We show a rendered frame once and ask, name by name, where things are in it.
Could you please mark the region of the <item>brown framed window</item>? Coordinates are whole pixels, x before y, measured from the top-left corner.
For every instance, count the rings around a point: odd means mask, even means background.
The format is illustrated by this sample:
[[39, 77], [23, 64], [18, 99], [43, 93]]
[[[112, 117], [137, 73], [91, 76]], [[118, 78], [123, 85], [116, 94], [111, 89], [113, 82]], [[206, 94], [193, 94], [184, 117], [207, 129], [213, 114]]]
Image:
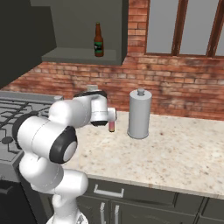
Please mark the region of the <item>brown framed window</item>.
[[145, 52], [224, 58], [224, 0], [149, 0]]

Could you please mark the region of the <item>dark green cabinet door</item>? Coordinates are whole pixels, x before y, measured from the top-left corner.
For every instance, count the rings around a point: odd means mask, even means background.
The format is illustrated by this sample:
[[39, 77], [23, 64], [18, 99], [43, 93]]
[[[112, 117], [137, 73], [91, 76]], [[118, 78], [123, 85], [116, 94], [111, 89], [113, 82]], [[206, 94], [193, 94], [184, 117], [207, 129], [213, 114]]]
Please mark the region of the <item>dark green cabinet door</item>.
[[0, 89], [56, 47], [51, 8], [36, 1], [0, 0]]

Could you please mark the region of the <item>narrow dark green drawer front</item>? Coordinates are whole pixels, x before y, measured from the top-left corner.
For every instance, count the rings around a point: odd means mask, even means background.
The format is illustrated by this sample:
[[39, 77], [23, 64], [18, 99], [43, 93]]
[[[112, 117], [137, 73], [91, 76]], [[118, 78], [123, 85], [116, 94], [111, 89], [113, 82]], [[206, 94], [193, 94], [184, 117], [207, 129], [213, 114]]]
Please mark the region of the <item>narrow dark green drawer front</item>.
[[224, 199], [208, 199], [203, 215], [224, 221]]

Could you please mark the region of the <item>black oven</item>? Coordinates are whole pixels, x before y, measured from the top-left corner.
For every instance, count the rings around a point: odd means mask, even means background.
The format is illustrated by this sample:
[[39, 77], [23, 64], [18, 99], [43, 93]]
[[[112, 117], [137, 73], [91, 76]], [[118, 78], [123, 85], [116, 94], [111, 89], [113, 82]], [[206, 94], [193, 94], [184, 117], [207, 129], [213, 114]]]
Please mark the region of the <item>black oven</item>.
[[40, 196], [19, 176], [19, 182], [0, 180], [0, 224], [46, 224]]

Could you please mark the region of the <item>grey cylindrical canister with knob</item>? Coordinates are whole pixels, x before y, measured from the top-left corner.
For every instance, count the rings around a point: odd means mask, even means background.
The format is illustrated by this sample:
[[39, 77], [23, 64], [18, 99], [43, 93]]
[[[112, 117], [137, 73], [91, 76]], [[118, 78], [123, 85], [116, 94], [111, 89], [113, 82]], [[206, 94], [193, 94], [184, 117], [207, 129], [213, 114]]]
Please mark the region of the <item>grey cylindrical canister with knob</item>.
[[151, 92], [138, 88], [129, 93], [129, 127], [127, 133], [135, 139], [149, 135]]

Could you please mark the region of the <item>wide dark green drawer front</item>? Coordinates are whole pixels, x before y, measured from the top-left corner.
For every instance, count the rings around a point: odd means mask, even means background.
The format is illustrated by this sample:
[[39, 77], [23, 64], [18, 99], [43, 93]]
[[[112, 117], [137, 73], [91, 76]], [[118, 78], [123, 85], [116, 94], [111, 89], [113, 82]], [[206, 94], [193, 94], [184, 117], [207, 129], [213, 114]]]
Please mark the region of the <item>wide dark green drawer front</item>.
[[187, 193], [170, 192], [136, 185], [126, 185], [93, 178], [89, 180], [87, 193], [95, 194], [95, 186], [98, 186], [98, 190], [112, 193], [121, 193], [122, 190], [124, 190], [122, 199], [125, 201], [134, 201], [143, 205], [164, 208], [184, 214], [196, 214], [199, 211], [200, 204], [203, 200], [201, 196]]

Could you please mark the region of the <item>dark green cupboard door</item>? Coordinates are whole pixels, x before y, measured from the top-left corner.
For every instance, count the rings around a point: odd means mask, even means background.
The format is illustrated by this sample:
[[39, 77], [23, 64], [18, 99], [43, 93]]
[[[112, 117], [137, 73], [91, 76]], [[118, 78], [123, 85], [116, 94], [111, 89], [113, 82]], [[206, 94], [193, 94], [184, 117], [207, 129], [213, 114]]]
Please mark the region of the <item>dark green cupboard door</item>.
[[115, 206], [120, 207], [119, 224], [193, 224], [194, 215], [112, 200], [111, 224], [115, 224]]
[[104, 203], [104, 220], [106, 224], [109, 221], [109, 200], [97, 198], [93, 196], [80, 196], [77, 198], [77, 204], [80, 211], [86, 216], [88, 224], [102, 224], [101, 221], [101, 205]]

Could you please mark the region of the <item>grey gas hob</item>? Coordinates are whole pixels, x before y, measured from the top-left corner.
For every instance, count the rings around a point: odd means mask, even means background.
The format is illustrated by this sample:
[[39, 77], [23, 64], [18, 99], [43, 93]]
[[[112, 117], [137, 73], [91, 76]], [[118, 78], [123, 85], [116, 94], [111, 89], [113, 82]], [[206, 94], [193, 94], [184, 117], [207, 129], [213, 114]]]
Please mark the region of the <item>grey gas hob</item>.
[[23, 152], [12, 137], [14, 122], [24, 114], [47, 118], [50, 106], [62, 99], [61, 95], [0, 91], [0, 180], [20, 182], [18, 164]]

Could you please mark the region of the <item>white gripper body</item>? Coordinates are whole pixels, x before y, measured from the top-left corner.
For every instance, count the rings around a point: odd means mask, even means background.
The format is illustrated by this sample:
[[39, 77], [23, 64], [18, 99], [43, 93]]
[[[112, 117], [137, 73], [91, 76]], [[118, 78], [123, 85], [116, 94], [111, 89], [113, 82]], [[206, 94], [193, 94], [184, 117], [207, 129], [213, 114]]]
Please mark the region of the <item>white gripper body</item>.
[[115, 108], [108, 108], [108, 121], [115, 122], [117, 119], [117, 113]]

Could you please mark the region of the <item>brown beer bottle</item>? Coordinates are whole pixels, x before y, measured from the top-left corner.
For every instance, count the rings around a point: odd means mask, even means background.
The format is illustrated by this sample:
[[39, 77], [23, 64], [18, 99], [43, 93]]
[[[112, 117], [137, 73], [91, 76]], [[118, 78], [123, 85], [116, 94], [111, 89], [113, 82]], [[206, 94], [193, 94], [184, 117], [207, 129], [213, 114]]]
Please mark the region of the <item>brown beer bottle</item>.
[[104, 55], [103, 38], [101, 32], [101, 25], [97, 23], [95, 25], [95, 36], [94, 36], [94, 56], [102, 57]]

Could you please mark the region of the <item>dark green open wall cabinet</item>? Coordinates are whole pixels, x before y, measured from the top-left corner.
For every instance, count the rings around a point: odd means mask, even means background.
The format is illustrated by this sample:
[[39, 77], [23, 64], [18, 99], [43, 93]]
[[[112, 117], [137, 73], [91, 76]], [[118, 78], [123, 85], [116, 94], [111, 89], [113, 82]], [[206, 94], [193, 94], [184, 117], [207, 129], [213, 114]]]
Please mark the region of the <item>dark green open wall cabinet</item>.
[[[37, 0], [49, 5], [56, 47], [45, 62], [120, 66], [127, 54], [129, 0]], [[101, 25], [104, 55], [95, 57], [95, 25]]]

